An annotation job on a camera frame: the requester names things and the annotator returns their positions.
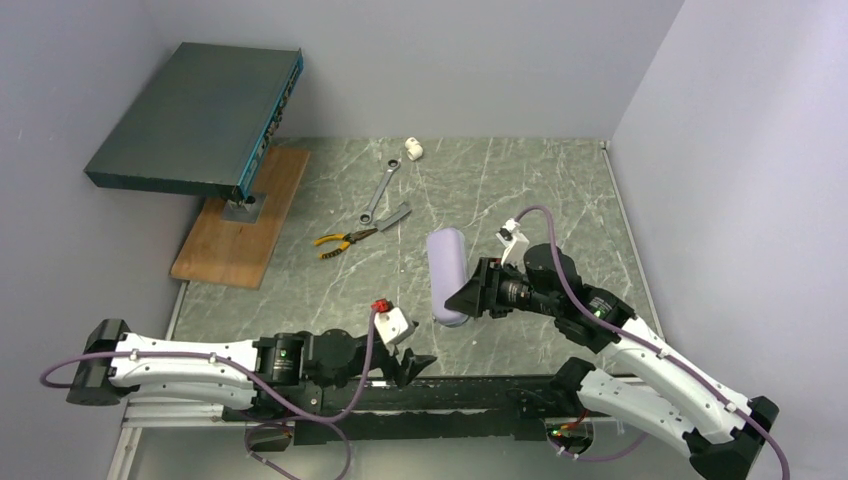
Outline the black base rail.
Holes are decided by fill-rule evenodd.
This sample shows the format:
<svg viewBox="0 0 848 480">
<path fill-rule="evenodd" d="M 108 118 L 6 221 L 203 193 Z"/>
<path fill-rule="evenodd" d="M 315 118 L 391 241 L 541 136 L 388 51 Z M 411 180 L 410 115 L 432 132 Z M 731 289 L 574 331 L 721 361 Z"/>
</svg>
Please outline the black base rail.
<svg viewBox="0 0 848 480">
<path fill-rule="evenodd" d="M 576 396 L 552 388 L 551 375 L 455 376 L 418 378 L 398 388 L 382 380 L 369 381 L 351 413 L 337 425 L 350 440 L 419 440 L 511 437 L 544 441 L 542 427 L 556 430 L 583 417 Z M 302 383 L 279 393 L 314 415 L 342 412 L 356 392 L 357 381 L 345 387 Z M 257 392 L 250 407 L 224 407 L 222 419 L 280 421 L 297 415 L 267 393 Z M 339 440 L 317 424 L 294 422 L 295 445 L 321 445 Z"/>
</svg>

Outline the silver combination wrench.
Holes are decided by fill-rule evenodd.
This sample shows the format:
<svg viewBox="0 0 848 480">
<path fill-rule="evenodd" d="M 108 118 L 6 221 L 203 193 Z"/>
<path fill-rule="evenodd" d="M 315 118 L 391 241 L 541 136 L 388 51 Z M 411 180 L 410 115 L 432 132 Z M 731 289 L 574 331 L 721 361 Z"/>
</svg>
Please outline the silver combination wrench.
<svg viewBox="0 0 848 480">
<path fill-rule="evenodd" d="M 372 195 L 369 203 L 367 204 L 365 210 L 359 215 L 359 223 L 362 225 L 370 225 L 374 218 L 374 211 L 385 192 L 389 182 L 391 181 L 395 172 L 399 170 L 401 167 L 401 161 L 399 159 L 390 159 L 387 162 L 387 168 L 385 169 L 380 181 L 378 182 L 375 192 Z"/>
</svg>

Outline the wooden board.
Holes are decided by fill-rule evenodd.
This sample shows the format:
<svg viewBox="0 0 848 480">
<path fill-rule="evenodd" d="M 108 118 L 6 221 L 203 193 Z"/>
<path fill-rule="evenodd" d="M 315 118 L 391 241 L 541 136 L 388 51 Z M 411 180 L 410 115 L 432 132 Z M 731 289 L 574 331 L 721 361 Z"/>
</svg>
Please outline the wooden board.
<svg viewBox="0 0 848 480">
<path fill-rule="evenodd" d="M 174 279 L 256 290 L 261 286 L 310 152 L 273 147 L 246 211 L 208 198 L 171 266 Z"/>
</svg>

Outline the yellow handled pliers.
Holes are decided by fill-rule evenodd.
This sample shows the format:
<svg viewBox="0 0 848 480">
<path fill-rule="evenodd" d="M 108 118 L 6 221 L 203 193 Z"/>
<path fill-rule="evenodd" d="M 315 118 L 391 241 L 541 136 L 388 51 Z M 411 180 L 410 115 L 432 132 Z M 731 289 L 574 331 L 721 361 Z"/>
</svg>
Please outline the yellow handled pliers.
<svg viewBox="0 0 848 480">
<path fill-rule="evenodd" d="M 324 245 L 324 244 L 327 244 L 327 243 L 333 243 L 333 242 L 338 243 L 338 246 L 335 249 L 321 253 L 319 255 L 319 258 L 321 260 L 326 260 L 326 259 L 334 258 L 334 257 L 341 255 L 347 249 L 349 249 L 352 245 L 370 237 L 371 235 L 374 235 L 377 232 L 378 232 L 377 228 L 368 228 L 368 229 L 358 230 L 358 231 L 349 232 L 349 233 L 345 233 L 345 234 L 324 235 L 322 237 L 317 238 L 313 242 L 313 245 L 315 247 L 318 247 L 318 246 L 321 246 L 321 245 Z"/>
</svg>

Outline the grey flat metal piece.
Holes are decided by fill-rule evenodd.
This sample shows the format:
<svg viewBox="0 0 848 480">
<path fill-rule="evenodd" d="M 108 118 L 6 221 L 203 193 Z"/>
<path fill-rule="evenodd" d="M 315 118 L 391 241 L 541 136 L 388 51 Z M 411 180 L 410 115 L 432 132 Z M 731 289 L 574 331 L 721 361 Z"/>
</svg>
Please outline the grey flat metal piece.
<svg viewBox="0 0 848 480">
<path fill-rule="evenodd" d="M 392 227 L 393 225 L 399 223 L 404 218 L 406 218 L 412 212 L 412 208 L 408 202 L 403 202 L 399 205 L 398 209 L 383 219 L 377 220 L 374 222 L 374 227 L 382 232 Z"/>
</svg>

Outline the dark teal network switch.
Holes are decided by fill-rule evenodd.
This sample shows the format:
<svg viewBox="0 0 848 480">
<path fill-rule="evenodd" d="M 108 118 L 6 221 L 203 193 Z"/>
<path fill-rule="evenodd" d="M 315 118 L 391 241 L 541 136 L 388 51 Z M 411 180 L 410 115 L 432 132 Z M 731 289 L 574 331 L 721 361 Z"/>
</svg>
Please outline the dark teal network switch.
<svg viewBox="0 0 848 480">
<path fill-rule="evenodd" d="M 184 42 L 84 171 L 102 188 L 241 203 L 303 71 L 300 50 Z"/>
</svg>

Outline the grey metal stand bracket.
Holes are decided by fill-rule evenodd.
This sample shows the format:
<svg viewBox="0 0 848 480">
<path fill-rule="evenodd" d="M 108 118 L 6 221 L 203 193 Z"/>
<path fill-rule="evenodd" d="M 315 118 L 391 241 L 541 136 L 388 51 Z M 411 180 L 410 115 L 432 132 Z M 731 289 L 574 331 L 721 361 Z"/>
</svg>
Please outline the grey metal stand bracket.
<svg viewBox="0 0 848 480">
<path fill-rule="evenodd" d="M 266 193 L 256 193 L 239 202 L 227 200 L 222 209 L 221 219 L 227 222 L 255 224 L 262 213 L 266 199 Z"/>
</svg>

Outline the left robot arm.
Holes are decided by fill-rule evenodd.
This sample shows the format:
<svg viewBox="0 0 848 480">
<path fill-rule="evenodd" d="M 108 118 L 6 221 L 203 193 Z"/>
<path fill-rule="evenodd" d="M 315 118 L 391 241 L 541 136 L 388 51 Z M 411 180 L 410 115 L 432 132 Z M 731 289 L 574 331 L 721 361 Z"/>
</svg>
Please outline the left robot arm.
<svg viewBox="0 0 848 480">
<path fill-rule="evenodd" d="M 378 334 L 353 337 L 279 333 L 256 340 L 197 343 L 133 332 L 122 319 L 102 321 L 88 336 L 67 402 L 112 406 L 124 398 L 166 397 L 218 404 L 256 417 L 286 411 L 318 415 L 321 390 L 364 381 L 374 369 L 404 387 L 436 360 L 399 352 Z"/>
</svg>

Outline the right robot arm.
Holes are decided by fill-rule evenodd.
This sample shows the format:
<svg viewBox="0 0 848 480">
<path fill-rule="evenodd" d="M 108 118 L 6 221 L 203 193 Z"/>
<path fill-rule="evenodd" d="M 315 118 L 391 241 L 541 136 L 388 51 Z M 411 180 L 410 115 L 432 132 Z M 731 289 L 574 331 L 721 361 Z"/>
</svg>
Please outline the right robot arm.
<svg viewBox="0 0 848 480">
<path fill-rule="evenodd" d="M 571 357 L 544 399 L 623 420 L 673 447 L 704 479 L 748 477 L 778 406 L 765 396 L 747 398 L 678 357 L 626 302 L 584 282 L 559 248 L 532 246 L 521 267 L 482 257 L 472 274 L 432 264 L 430 280 L 433 313 L 445 326 L 514 310 L 547 316 L 569 341 L 628 367 L 650 387 Z"/>
</svg>

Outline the white plastic pipe fitting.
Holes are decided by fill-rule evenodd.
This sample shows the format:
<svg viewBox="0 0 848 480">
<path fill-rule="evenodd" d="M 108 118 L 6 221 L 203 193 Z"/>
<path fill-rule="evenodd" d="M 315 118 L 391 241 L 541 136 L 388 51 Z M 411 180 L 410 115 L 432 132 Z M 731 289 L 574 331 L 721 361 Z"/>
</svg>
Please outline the white plastic pipe fitting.
<svg viewBox="0 0 848 480">
<path fill-rule="evenodd" d="M 421 142 L 415 137 L 409 137 L 404 142 L 406 157 L 410 161 L 418 161 L 423 157 L 424 148 Z"/>
</svg>

